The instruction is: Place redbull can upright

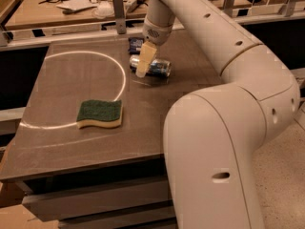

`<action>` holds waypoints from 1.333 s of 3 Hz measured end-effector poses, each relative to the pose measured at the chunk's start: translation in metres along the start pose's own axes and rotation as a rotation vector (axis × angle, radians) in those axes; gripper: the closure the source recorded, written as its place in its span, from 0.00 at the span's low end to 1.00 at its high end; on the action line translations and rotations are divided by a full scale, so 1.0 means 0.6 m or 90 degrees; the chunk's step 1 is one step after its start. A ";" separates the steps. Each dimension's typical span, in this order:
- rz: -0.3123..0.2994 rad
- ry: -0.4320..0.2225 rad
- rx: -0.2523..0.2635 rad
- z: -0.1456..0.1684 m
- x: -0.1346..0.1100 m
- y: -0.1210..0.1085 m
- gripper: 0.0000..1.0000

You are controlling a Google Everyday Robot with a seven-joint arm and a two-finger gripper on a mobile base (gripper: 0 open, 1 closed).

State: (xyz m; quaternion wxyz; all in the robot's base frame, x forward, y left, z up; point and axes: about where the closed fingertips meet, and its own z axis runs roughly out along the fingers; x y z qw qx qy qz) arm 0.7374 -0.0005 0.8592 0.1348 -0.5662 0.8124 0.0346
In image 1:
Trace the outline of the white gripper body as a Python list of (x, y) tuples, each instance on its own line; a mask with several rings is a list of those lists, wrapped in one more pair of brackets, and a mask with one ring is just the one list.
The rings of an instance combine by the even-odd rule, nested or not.
[(152, 20), (146, 17), (143, 25), (144, 37), (157, 46), (163, 45), (173, 29), (173, 20)]

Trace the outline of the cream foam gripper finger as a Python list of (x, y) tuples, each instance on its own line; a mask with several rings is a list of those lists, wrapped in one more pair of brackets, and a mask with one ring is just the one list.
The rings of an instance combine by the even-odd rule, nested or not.
[(151, 63), (155, 59), (156, 53), (157, 47), (154, 43), (147, 41), (142, 45), (139, 62), (135, 72), (137, 77), (142, 78), (146, 75)]

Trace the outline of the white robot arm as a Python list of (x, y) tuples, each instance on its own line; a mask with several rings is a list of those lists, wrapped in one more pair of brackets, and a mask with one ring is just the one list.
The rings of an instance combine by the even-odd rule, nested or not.
[(143, 34), (152, 45), (179, 20), (221, 77), (179, 98), (163, 148), (179, 229), (264, 229), (253, 152), (283, 132), (300, 101), (275, 54), (208, 0), (150, 0)]

